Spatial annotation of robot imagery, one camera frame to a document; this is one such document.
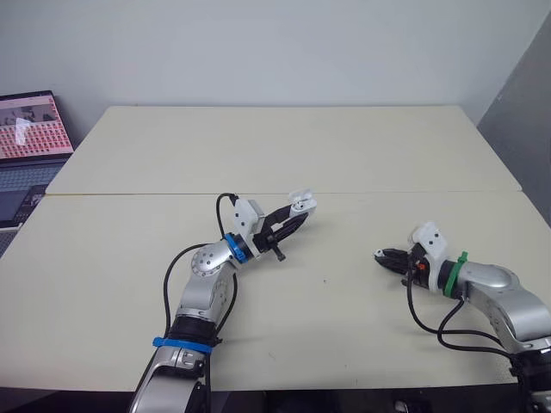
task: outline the table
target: table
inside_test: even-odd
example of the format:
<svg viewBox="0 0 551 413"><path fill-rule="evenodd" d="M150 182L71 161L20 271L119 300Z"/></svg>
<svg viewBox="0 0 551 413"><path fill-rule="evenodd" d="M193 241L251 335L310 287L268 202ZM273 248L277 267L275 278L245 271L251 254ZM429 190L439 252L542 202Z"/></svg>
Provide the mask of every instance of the table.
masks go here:
<svg viewBox="0 0 551 413"><path fill-rule="evenodd" d="M520 189L460 108L107 110L49 194Z"/></svg>
<svg viewBox="0 0 551 413"><path fill-rule="evenodd" d="M286 202L254 197L266 212ZM452 257L498 263L551 305L551 231L521 192L320 194L311 220L247 265L213 355L214 390L511 382L505 359L442 348L413 322L399 276L371 252L435 220ZM0 386L131 391L162 334L172 257L218 239L212 195L47 196L0 260ZM226 230L231 210L224 207ZM170 302L189 276L175 267ZM416 289L436 325L452 302ZM475 309L453 326L489 331ZM458 339L464 344L482 339Z"/></svg>

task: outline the laptop screen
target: laptop screen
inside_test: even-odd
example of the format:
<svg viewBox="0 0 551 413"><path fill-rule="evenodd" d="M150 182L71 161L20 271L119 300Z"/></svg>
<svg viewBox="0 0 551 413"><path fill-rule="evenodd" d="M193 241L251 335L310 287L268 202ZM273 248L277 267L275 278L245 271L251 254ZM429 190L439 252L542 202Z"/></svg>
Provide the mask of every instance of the laptop screen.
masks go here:
<svg viewBox="0 0 551 413"><path fill-rule="evenodd" d="M71 141L51 93L0 99L0 160L71 153Z"/></svg>

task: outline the black cable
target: black cable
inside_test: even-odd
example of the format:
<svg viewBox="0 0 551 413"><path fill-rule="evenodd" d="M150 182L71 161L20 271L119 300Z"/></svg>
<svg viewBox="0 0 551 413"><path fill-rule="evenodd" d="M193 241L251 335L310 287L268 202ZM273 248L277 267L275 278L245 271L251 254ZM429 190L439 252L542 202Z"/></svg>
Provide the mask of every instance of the black cable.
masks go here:
<svg viewBox="0 0 551 413"><path fill-rule="evenodd" d="M406 293L407 293L407 305L410 309L410 313L412 314L413 320L419 327L421 327L423 330L427 331L431 334L436 334L438 330L432 329L431 327L425 325L417 316L417 313L415 312L415 308L413 307L413 294L412 294L412 285L413 285L413 276L412 276L412 264L410 263L408 275L407 275L407 284L406 284ZM473 336L481 336L488 338L495 343L501 345L501 341L491 334L485 333L483 331L477 331L477 330L443 330L442 334L468 334Z"/></svg>
<svg viewBox="0 0 551 413"><path fill-rule="evenodd" d="M238 198L236 194L231 194L229 192L225 192L223 194L218 195L218 198L216 198L216 219L218 220L218 227L220 228L220 235L224 237L224 226L222 225L222 218L220 217L220 201L223 198L228 197L232 204L235 204L235 200Z"/></svg>
<svg viewBox="0 0 551 413"><path fill-rule="evenodd" d="M513 366L513 370L515 371L515 374L517 376L518 380L518 393L519 393L519 409L521 412L526 411L526 405L528 402L528 392L526 387L526 379L523 376L522 372L522 365L518 361L517 357L513 354L506 353L503 350L500 350L498 348L491 348L491 347L477 347L477 346L458 346L456 344L451 344L449 342L445 342L443 339L443 332L444 327L448 323L448 321L455 315L457 312L463 307L465 304L465 301L463 298L460 298L459 303L444 317L442 322L440 323L440 326L438 327L438 331L436 333L436 338L438 339L438 342L442 344L445 348L451 348L452 350L458 350L458 351L472 351L476 353L492 353L497 355L502 355L506 357Z"/></svg>
<svg viewBox="0 0 551 413"><path fill-rule="evenodd" d="M491 347L476 347L476 346L458 346L456 344L451 344L449 342L445 342L443 340L444 334L470 334L475 336L483 336L485 338L489 338L490 340L493 340L497 344L501 345L501 341L490 334L484 333L482 331L477 330L445 330L446 324L449 322L449 320L463 307L465 304L465 301L463 297L459 298L460 302L457 303L457 305L444 317L440 325L438 326L437 330L432 329L431 327L428 327L425 325L417 316L417 313L415 312L415 308L413 307L413 297L412 297L412 283L413 283L413 276L412 276L412 268L413 263L409 262L408 265L408 274L407 274L407 285L406 285L406 291L407 291L407 304L410 309L410 313L412 314L413 319L415 320L415 323L419 327L421 327L423 330L436 334L436 338L438 339L438 342L442 344L445 348L450 348L453 350L458 351L471 351L471 352L480 352L480 353L492 353L492 354L498 354L506 357L512 364L513 369L515 371L515 375L517 376L518 380L518 390L520 395L520 401L519 401L519 408L521 413L524 413L526 411L526 405L528 400L528 391L526 387L526 379L523 376L522 373L522 365L520 365L517 358L509 353L506 353L503 350L500 350L498 348L491 348Z"/></svg>
<svg viewBox="0 0 551 413"><path fill-rule="evenodd" d="M207 394L205 395L205 412L211 413L212 395L210 391L210 354L205 354L205 387L207 387Z"/></svg>
<svg viewBox="0 0 551 413"><path fill-rule="evenodd" d="M164 302L164 317L165 317L164 338L166 338L169 335L169 330L170 330L170 303L169 303L170 273L172 272L172 269L174 268L174 265L176 264L176 262L180 258L182 258L184 254L186 254L187 252L190 252L191 250L196 250L200 247L204 247L205 245L208 245L208 244L199 243L197 245L192 245L191 247L188 247L185 250L181 251L177 256L174 257L168 269L166 270L166 274L164 275L164 281L163 281L163 302Z"/></svg>

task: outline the blue ring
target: blue ring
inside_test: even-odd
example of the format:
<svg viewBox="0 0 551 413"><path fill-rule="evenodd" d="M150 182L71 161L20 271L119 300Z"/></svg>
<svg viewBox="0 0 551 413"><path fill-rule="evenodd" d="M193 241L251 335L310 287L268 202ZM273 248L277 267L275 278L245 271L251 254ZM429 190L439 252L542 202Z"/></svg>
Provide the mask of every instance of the blue ring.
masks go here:
<svg viewBox="0 0 551 413"><path fill-rule="evenodd" d="M235 255L235 257L238 259L239 262L241 262L242 264L244 264L245 262L247 262L247 256L245 255L245 253L238 247L238 245L235 243L235 241L233 240L232 236L230 234L226 234L224 236L224 238L226 239L227 243L229 243L230 245L230 250L232 250L233 254Z"/></svg>
<svg viewBox="0 0 551 413"><path fill-rule="evenodd" d="M211 354L213 348L207 344L200 344L198 342L185 342L183 340L174 340L171 338L155 337L153 339L153 347L178 347L186 348L187 350L195 350L205 354Z"/></svg>

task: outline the green cable tie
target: green cable tie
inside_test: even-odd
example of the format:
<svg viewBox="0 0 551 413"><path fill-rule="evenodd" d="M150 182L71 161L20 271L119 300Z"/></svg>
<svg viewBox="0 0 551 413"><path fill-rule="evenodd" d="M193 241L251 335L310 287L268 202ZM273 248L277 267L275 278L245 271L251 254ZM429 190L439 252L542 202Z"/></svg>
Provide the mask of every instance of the green cable tie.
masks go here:
<svg viewBox="0 0 551 413"><path fill-rule="evenodd" d="M454 267L451 269L448 281L446 282L446 287L444 288L444 295L446 297L452 298L451 293L454 291L455 283L457 282L457 276L459 275L461 267L465 262L467 262L467 255L468 253L466 251L463 251L461 256L457 258L457 262L455 263Z"/></svg>

